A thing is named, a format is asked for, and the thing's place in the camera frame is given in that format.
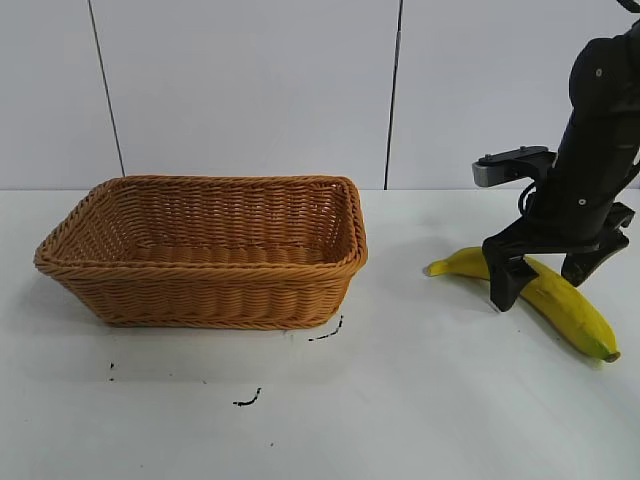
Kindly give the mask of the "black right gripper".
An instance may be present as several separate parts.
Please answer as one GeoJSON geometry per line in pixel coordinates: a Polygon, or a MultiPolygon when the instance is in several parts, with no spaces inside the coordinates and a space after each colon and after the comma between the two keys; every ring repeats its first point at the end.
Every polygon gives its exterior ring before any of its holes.
{"type": "Polygon", "coordinates": [[[582,198],[569,206],[547,203],[535,193],[518,199],[520,217],[485,239],[482,252],[489,260],[490,300],[506,312],[538,273],[526,254],[565,254],[561,276],[574,287],[582,285],[604,262],[629,245],[622,233],[635,212],[621,202],[591,207],[582,198]]]}

